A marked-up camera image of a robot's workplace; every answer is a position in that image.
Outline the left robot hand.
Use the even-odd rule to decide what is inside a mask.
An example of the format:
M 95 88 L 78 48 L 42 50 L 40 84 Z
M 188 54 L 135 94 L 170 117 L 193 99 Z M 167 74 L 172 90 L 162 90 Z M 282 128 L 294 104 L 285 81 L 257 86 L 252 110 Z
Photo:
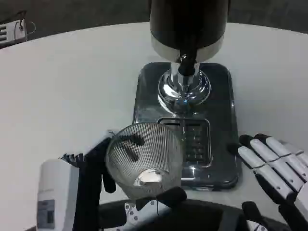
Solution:
M 156 123 L 106 137 L 87 154 L 40 166 L 38 231 L 149 230 L 187 198 L 181 139 Z

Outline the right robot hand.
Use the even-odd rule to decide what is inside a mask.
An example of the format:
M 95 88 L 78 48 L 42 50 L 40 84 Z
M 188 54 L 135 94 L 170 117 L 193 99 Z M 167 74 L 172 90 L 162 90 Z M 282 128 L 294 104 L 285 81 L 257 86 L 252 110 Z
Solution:
M 308 154 L 273 136 L 241 135 L 227 145 L 253 172 L 266 195 L 293 231 L 308 229 Z

